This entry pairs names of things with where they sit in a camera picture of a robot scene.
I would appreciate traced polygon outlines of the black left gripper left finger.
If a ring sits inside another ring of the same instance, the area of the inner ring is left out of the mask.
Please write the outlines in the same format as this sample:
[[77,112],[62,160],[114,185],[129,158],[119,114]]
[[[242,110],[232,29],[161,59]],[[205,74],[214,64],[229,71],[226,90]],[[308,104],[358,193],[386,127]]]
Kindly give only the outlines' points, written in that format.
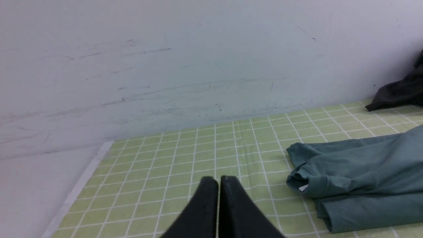
[[202,177],[183,211],[162,238],[215,238],[218,183],[213,177]]

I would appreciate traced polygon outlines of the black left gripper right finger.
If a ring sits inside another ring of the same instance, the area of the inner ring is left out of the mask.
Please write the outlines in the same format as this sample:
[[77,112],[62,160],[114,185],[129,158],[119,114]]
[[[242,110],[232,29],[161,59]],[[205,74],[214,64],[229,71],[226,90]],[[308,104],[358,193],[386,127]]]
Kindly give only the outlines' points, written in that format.
[[218,217],[219,238],[284,238],[248,196],[238,178],[222,176]]

